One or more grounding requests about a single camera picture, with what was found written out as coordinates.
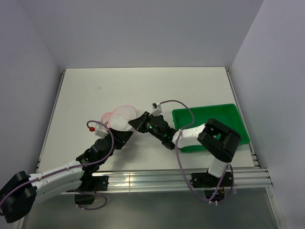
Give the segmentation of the white cloth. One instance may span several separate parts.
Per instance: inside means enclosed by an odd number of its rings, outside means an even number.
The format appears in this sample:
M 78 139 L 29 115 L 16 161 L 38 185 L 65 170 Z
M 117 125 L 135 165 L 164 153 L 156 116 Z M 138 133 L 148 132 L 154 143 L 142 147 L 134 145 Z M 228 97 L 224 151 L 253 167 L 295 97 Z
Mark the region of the white cloth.
M 132 127 L 128 124 L 130 121 L 130 118 L 119 116 L 114 117 L 110 121 L 110 126 L 112 129 L 115 129 L 117 131 L 130 131 Z

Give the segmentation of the mesh laundry bag pink trim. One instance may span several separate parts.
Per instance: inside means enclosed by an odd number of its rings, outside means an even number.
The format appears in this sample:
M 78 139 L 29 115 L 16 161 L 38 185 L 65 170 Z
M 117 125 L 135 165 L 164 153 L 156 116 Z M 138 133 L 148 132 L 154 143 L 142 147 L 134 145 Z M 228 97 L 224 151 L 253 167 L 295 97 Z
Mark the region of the mesh laundry bag pink trim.
M 122 105 L 112 112 L 105 113 L 101 121 L 109 128 L 117 131 L 130 131 L 132 126 L 129 121 L 137 118 L 137 110 L 131 105 Z

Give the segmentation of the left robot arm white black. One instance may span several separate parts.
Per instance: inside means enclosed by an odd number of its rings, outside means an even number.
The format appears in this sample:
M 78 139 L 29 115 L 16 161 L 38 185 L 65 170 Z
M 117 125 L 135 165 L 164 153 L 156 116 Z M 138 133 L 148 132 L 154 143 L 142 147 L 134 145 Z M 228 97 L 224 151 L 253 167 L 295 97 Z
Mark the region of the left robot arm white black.
M 99 170 L 114 150 L 120 150 L 132 131 L 111 129 L 75 160 L 52 170 L 34 174 L 16 173 L 0 190 L 0 215 L 7 223 L 26 216 L 35 204 L 56 195 L 92 187 L 92 174 Z

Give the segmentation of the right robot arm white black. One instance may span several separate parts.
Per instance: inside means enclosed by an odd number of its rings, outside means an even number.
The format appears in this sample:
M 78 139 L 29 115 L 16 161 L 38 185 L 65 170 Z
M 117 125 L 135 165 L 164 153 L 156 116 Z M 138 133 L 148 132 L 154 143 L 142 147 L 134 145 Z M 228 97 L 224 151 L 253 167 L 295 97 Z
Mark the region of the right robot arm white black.
M 223 173 L 241 142 L 238 132 L 213 118 L 197 127 L 174 129 L 164 120 L 163 115 L 145 112 L 128 124 L 140 133 L 153 135 L 170 150 L 202 145 L 213 155 L 206 174 L 207 183 L 211 186 L 217 186 L 222 181 Z

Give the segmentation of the green plastic tray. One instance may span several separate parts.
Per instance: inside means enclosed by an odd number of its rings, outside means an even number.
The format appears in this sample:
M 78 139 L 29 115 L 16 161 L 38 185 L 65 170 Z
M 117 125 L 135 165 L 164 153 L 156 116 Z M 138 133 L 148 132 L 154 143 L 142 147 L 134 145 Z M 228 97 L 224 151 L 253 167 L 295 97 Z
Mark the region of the green plastic tray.
M 221 104 L 202 107 L 193 107 L 190 109 L 195 117 L 195 122 L 191 128 L 202 125 L 210 118 L 214 118 L 241 135 L 241 145 L 248 144 L 250 138 L 234 104 Z M 189 125 L 193 118 L 187 109 L 175 109 L 172 111 L 173 123 L 176 129 Z

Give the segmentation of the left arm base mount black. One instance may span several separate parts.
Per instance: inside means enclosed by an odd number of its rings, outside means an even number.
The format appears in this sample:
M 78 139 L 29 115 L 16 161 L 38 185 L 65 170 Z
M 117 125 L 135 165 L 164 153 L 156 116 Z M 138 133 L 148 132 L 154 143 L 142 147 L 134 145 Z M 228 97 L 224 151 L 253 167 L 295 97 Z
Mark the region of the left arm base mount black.
M 91 176 L 88 180 L 82 182 L 81 186 L 77 188 L 80 192 L 93 192 L 106 191 L 108 188 L 108 176 Z M 80 194 L 76 193 L 74 202 L 76 205 L 86 206 L 91 205 L 97 198 L 93 194 Z

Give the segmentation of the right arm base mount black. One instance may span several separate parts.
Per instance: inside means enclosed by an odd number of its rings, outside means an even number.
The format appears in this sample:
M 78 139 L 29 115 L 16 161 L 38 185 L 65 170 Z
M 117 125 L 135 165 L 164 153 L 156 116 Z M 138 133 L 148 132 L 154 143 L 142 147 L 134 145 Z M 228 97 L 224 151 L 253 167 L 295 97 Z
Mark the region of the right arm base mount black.
M 207 199 L 211 198 L 214 194 L 214 190 L 219 183 L 220 178 L 216 178 L 210 175 L 208 172 L 192 173 L 192 179 L 190 180 L 190 185 L 193 188 L 211 188 L 211 190 L 204 191 L 205 197 Z M 229 197 L 233 192 L 234 179 L 231 172 L 225 172 L 224 177 L 219 185 L 216 195 L 211 200 L 213 203 L 219 203 L 223 201 L 226 197 Z

